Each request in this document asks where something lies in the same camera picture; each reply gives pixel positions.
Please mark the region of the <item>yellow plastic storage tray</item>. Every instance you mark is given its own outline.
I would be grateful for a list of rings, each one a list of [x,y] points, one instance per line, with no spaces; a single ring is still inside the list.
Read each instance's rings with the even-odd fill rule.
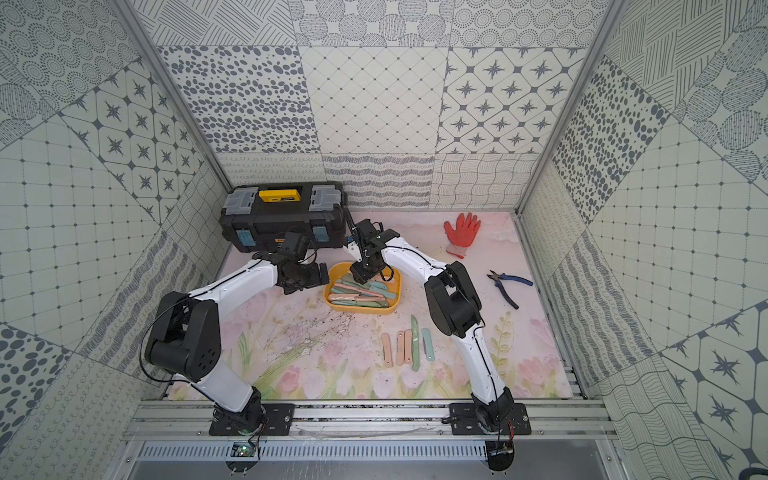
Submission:
[[[347,313],[388,315],[400,303],[402,278],[397,269],[386,269],[384,276],[376,274],[372,280],[357,282],[350,262],[333,265],[329,270],[330,283],[324,287],[323,299],[333,310]]]

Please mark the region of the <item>green folding fruit knife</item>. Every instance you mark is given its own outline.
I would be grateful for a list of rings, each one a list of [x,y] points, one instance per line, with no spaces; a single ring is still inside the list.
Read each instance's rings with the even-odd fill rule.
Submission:
[[[411,316],[411,368],[418,371],[420,367],[420,328],[417,318]]]

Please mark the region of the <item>pink folding fruit knife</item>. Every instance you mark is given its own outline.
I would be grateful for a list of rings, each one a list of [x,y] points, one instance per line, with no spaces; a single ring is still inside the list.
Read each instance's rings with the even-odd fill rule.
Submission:
[[[381,335],[381,345],[382,345],[382,355],[383,355],[384,366],[386,368],[390,368],[393,366],[393,356],[392,356],[391,338],[388,333],[383,333]]]

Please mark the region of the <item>teal folding fruit knife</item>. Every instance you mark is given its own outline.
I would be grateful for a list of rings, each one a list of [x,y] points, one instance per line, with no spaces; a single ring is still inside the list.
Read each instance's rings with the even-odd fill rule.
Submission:
[[[435,353],[434,353],[434,346],[433,346],[430,330],[428,328],[423,328],[421,330],[421,337],[423,342],[425,358],[429,362],[433,362],[435,360]]]

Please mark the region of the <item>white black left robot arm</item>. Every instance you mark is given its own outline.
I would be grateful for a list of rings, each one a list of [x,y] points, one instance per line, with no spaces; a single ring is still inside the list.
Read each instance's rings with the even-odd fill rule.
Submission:
[[[290,295],[328,284],[327,266],[306,260],[314,247],[310,235],[289,232],[276,251],[255,253],[222,279],[188,293],[166,294],[148,328],[141,363],[181,377],[225,412],[246,412],[258,392],[221,359],[220,320],[273,287]]]

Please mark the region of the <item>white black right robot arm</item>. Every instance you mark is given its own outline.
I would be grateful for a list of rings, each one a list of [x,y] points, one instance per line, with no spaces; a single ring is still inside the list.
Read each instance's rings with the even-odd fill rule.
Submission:
[[[350,267],[355,280],[365,283],[393,268],[423,284],[433,324],[459,349],[479,422],[489,432],[500,431],[514,398],[488,350],[482,303],[465,266],[440,262],[381,223],[357,222],[346,207],[342,212],[350,233],[346,249],[355,259]]]

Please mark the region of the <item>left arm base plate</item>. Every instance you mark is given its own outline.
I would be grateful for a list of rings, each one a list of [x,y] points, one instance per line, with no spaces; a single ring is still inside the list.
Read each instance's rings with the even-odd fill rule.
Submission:
[[[288,436],[296,405],[292,403],[253,403],[242,412],[214,406],[210,436]]]

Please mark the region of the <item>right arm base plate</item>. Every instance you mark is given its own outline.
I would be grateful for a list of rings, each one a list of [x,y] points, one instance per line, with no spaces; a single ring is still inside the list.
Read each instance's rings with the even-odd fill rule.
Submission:
[[[454,436],[530,435],[532,427],[526,406],[522,403],[482,408],[473,402],[450,403],[449,414],[442,423],[449,425]]]

